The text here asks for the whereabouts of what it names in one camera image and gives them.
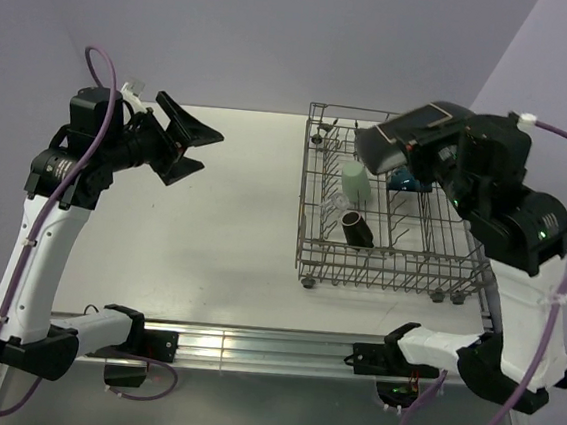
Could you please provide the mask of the blue bowl with tan interior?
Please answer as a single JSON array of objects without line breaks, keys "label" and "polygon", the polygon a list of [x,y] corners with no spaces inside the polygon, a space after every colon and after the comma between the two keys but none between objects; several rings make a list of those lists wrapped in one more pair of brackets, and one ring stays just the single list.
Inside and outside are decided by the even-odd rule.
[{"label": "blue bowl with tan interior", "polygon": [[410,193],[431,193],[433,186],[431,183],[422,183],[416,179],[407,168],[398,168],[389,177],[386,189],[389,191]]}]

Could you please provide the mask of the black square floral plate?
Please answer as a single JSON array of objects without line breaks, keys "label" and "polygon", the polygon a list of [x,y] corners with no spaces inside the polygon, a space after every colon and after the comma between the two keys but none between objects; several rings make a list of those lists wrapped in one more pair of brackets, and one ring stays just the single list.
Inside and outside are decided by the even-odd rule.
[{"label": "black square floral plate", "polygon": [[410,162],[406,146],[453,126],[474,112],[446,101],[433,101],[385,122],[355,132],[358,161],[373,175],[392,172]]}]

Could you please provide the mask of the light green cup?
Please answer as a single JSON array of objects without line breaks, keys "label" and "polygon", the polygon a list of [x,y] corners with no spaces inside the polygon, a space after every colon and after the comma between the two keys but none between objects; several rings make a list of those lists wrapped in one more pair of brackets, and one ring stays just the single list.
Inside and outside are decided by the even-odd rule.
[{"label": "light green cup", "polygon": [[341,181],[344,195],[352,203],[369,202],[372,192],[367,170],[358,161],[348,161],[342,167]]}]

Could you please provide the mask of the dark brown mug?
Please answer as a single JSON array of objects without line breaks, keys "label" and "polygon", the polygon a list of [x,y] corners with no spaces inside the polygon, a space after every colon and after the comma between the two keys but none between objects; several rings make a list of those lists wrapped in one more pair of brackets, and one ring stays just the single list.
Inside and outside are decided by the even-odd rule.
[{"label": "dark brown mug", "polygon": [[346,212],[341,217],[341,224],[346,242],[351,248],[367,250],[375,247],[374,235],[359,212]]}]

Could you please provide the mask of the clear drinking glass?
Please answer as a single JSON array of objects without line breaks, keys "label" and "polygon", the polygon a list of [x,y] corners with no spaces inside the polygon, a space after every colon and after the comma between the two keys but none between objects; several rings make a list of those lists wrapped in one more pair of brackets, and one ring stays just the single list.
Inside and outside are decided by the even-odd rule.
[{"label": "clear drinking glass", "polygon": [[329,197],[325,198],[319,204],[320,215],[325,218],[329,218],[335,212],[337,214],[342,214],[350,208],[351,202],[344,193],[331,194]]}]

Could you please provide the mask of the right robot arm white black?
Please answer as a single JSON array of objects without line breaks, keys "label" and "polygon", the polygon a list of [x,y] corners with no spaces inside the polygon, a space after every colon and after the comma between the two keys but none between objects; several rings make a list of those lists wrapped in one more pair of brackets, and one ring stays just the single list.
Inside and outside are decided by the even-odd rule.
[{"label": "right robot arm white black", "polygon": [[386,337],[395,374],[453,372],[484,400],[524,414],[567,387],[561,304],[567,296],[567,210],[524,183],[534,119],[472,113],[411,130],[413,174],[440,185],[482,245],[497,283],[501,327],[460,335],[408,323]]}]

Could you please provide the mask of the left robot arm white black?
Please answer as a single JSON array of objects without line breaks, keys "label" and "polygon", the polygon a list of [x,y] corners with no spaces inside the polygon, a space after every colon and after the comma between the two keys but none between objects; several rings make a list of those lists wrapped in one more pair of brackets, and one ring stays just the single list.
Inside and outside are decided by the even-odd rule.
[{"label": "left robot arm white black", "polygon": [[189,148],[224,140],[158,92],[169,119],[119,91],[88,87],[70,100],[70,119],[32,160],[23,219],[0,283],[0,363],[48,381],[61,378],[77,357],[113,348],[134,357],[146,342],[143,313],[109,304],[97,313],[51,319],[68,257],[113,175],[147,165],[165,185],[202,170]]}]

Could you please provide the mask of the aluminium rail frame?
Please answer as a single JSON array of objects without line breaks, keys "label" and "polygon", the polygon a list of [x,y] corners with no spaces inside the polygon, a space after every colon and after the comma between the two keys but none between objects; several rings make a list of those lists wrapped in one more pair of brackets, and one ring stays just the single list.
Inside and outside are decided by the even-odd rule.
[{"label": "aluminium rail frame", "polygon": [[178,334],[182,368],[349,376],[355,342],[407,322],[445,332],[491,326],[483,295],[462,304],[425,293],[321,284],[296,268],[306,119],[197,107],[224,140],[191,150],[203,171],[165,186],[147,167],[119,172],[72,248],[51,319],[88,303],[145,315]]}]

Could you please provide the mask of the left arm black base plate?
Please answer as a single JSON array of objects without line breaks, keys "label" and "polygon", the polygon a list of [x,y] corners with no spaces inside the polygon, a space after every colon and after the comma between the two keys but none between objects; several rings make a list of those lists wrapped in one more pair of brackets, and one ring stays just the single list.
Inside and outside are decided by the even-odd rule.
[{"label": "left arm black base plate", "polygon": [[178,340],[174,331],[147,330],[134,350],[107,347],[87,354],[86,358],[104,360],[104,383],[110,387],[138,390],[150,383],[169,394],[178,385],[177,373],[170,366]]}]

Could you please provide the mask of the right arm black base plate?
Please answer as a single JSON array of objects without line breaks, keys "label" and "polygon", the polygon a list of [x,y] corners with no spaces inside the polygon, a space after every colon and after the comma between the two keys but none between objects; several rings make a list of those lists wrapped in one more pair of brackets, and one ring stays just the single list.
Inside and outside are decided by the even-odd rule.
[{"label": "right arm black base plate", "polygon": [[381,407],[396,411],[409,408],[420,396],[420,380],[439,377],[437,369],[408,364],[382,343],[354,343],[351,354],[343,359],[343,363],[352,368],[356,375],[400,377],[398,382],[386,380],[375,384]]}]

